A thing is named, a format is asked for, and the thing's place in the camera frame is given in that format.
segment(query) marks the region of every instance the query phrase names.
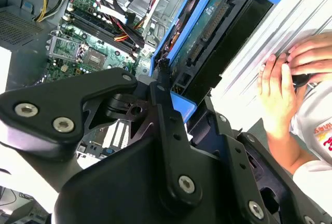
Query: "black mount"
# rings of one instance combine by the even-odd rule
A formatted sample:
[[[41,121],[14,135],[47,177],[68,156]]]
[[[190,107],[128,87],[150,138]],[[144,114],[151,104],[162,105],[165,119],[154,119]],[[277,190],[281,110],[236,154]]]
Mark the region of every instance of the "black mount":
[[[149,85],[113,68],[0,96],[3,144],[45,159],[71,158],[84,134],[131,122],[127,148],[65,184],[57,223],[293,224],[305,216],[328,223],[259,141],[233,131],[208,97],[188,123],[189,142],[169,88],[167,66]],[[20,103],[38,113],[19,116]],[[73,131],[56,131],[59,117],[71,119]]]

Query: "white shirt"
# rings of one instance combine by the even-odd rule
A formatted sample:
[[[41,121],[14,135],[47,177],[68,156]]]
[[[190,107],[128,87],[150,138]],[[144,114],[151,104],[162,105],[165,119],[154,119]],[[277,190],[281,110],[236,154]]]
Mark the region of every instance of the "white shirt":
[[[332,81],[324,81],[306,96],[292,119],[298,135],[320,161],[305,163],[294,173],[297,186],[332,216]]]

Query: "screw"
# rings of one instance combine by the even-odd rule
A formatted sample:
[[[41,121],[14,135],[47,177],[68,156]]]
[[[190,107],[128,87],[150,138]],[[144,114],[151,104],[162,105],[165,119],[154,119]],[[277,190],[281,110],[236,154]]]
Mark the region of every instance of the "screw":
[[[123,75],[122,77],[123,77],[125,80],[131,81],[131,77],[128,76],[128,75]]]
[[[53,121],[53,127],[58,132],[68,133],[74,129],[74,123],[71,119],[66,117],[60,117]]]
[[[159,88],[161,91],[165,91],[165,88],[163,88],[161,85],[158,85],[157,88]]]
[[[221,119],[223,122],[227,122],[227,119],[225,118],[225,116],[220,115],[219,117],[220,117],[220,119]]]
[[[192,194],[195,191],[195,184],[188,176],[180,176],[178,179],[178,184],[180,185],[180,188],[182,188],[183,191],[187,194]]]
[[[315,222],[309,216],[306,215],[305,215],[305,221],[306,224],[315,224]]]
[[[255,142],[255,140],[254,140],[250,135],[248,135],[247,138],[248,138],[251,142],[253,142],[253,143]]]
[[[37,115],[38,108],[30,103],[21,103],[15,107],[15,112],[18,116],[30,118]]]
[[[264,212],[261,209],[261,207],[258,205],[258,203],[254,201],[249,201],[248,206],[250,208],[251,213],[253,213],[254,216],[256,216],[260,220],[264,218]]]

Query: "vent grille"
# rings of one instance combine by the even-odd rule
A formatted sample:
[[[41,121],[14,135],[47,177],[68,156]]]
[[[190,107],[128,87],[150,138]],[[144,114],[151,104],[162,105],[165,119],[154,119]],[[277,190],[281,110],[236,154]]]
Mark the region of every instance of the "vent grille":
[[[43,31],[38,26],[19,18],[10,12],[0,12],[0,40],[11,45],[32,38],[34,35]]]

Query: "hand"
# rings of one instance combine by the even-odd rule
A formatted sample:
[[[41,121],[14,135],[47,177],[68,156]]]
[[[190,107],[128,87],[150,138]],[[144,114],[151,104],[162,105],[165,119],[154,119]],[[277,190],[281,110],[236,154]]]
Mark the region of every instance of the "hand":
[[[332,80],[332,33],[310,36],[289,50],[292,75],[315,74],[309,82]]]
[[[263,107],[263,122],[268,134],[282,137],[288,134],[292,117],[302,104],[306,86],[295,93],[291,70],[286,62],[286,54],[281,54],[275,62],[271,55],[258,74],[258,98]]]

